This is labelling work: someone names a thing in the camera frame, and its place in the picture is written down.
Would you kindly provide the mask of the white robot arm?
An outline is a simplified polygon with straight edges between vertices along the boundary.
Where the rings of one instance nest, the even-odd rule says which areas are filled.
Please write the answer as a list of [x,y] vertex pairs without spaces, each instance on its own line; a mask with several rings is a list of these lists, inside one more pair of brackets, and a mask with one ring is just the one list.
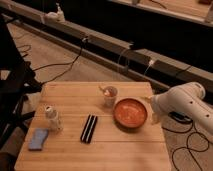
[[213,135],[213,109],[203,101],[205,95],[205,88],[200,83],[189,82],[171,87],[164,93],[143,97],[143,100],[151,105],[153,124],[175,112],[191,118]]

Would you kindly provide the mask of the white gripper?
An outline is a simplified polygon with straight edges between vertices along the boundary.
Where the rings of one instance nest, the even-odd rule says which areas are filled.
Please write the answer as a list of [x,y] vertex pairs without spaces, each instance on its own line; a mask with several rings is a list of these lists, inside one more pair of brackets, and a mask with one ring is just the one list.
[[160,123],[163,117],[163,111],[157,102],[157,96],[153,95],[149,97],[143,97],[143,100],[149,103],[152,108],[153,113],[151,124],[155,125]]

